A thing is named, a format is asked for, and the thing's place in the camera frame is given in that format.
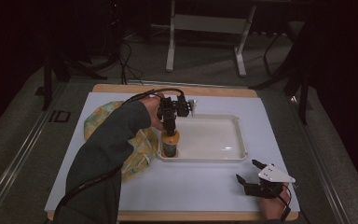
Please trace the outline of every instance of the arm sleeve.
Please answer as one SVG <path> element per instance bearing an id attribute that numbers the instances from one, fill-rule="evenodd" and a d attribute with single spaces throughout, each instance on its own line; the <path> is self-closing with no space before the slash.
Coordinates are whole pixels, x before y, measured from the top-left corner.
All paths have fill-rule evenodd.
<path id="1" fill-rule="evenodd" d="M 150 124 L 148 112 L 139 101 L 114 110 L 77 152 L 67 176 L 66 191 L 121 165 L 133 152 L 128 140 Z"/>
<path id="2" fill-rule="evenodd" d="M 133 152 L 128 140 L 150 127 L 149 114 L 141 102 L 114 110 L 79 149 L 66 178 L 66 192 L 120 166 Z M 59 224 L 116 224 L 121 172 L 79 192 L 54 218 Z"/>

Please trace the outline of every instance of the yellow cloth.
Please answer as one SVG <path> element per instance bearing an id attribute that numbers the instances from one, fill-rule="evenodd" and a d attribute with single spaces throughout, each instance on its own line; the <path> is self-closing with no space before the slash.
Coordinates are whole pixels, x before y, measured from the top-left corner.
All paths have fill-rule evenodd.
<path id="1" fill-rule="evenodd" d="M 122 103 L 121 101 L 116 101 L 102 105 L 84 121 L 84 138 L 86 141 L 110 113 L 121 106 Z M 139 130 L 136 136 L 129 140 L 129 143 L 134 150 L 124 161 L 121 168 L 123 182 L 145 170 L 150 162 L 156 158 L 158 151 L 158 138 L 151 128 Z"/>

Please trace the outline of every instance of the black cable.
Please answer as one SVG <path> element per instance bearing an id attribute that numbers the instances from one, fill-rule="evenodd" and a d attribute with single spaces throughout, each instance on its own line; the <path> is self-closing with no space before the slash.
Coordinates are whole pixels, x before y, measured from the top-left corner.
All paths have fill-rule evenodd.
<path id="1" fill-rule="evenodd" d="M 302 207 L 300 206 L 300 212 L 303 215 L 305 221 L 310 224 L 310 220 L 308 219 L 307 215 L 305 214 L 304 210 L 302 209 Z"/>
<path id="2" fill-rule="evenodd" d="M 126 103 L 130 103 L 130 102 L 133 102 L 133 101 L 138 101 L 140 99 L 143 99 L 145 98 L 146 96 L 148 95 L 151 95 L 151 94 L 154 94 L 154 93 L 157 93 L 157 92 L 162 92 L 162 91 L 177 91 L 180 93 L 180 96 L 183 96 L 185 95 L 185 93 L 179 89 L 176 89 L 176 88 L 162 88 L 162 89 L 157 89 L 157 90 L 150 90 L 150 91 L 145 91 L 145 92 L 142 92 L 142 93 L 139 93 L 139 94 L 136 94 L 136 95 L 133 95 L 130 99 L 126 100 L 125 102 L 123 102 L 122 105 L 126 104 Z"/>
<path id="3" fill-rule="evenodd" d="M 58 203 L 56 210 L 54 212 L 53 219 L 55 219 L 55 217 L 57 217 L 59 215 L 61 207 L 63 205 L 66 205 L 67 203 L 69 203 L 69 201 L 71 201 L 71 199 L 73 199 L 78 193 L 116 175 L 121 170 L 121 166 L 122 166 L 122 164 L 119 165 L 116 169 L 112 170 L 111 172 L 104 174 L 104 175 L 100 175 L 100 176 L 98 176 L 94 179 L 91 179 L 89 181 L 86 181 L 83 184 L 79 185 L 78 187 L 76 187 L 76 188 L 72 189 L 71 191 L 69 191 L 68 193 L 66 193 L 61 198 L 60 202 Z"/>

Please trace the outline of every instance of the table leg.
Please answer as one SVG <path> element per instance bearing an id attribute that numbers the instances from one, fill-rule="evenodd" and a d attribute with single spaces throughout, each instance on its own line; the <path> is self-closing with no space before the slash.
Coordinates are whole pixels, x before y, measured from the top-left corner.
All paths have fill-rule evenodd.
<path id="1" fill-rule="evenodd" d="M 249 34 L 249 30 L 251 28 L 253 16 L 255 15 L 255 9 L 256 9 L 256 6 L 252 6 L 252 8 L 249 12 L 248 18 L 246 19 L 245 26 L 243 27 L 243 31 L 241 34 L 241 42 L 237 47 L 234 48 L 240 77 L 246 76 L 245 65 L 243 63 L 243 58 L 242 58 L 242 51 L 243 51 L 243 46 L 245 45 L 246 38 L 248 37 L 248 34 Z"/>
<path id="2" fill-rule="evenodd" d="M 175 56 L 175 0 L 171 1 L 171 26 L 170 26 L 170 46 L 168 47 L 167 72 L 173 71 L 173 60 Z"/>

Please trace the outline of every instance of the white plastic tray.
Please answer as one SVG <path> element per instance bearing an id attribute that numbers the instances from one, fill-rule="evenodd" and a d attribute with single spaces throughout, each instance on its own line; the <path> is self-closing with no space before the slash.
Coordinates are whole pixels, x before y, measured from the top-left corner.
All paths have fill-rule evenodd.
<path id="1" fill-rule="evenodd" d="M 179 117 L 176 129 L 181 137 L 176 156 L 165 156 L 160 141 L 158 157 L 162 161 L 242 161 L 247 151 L 238 119 L 212 114 Z"/>

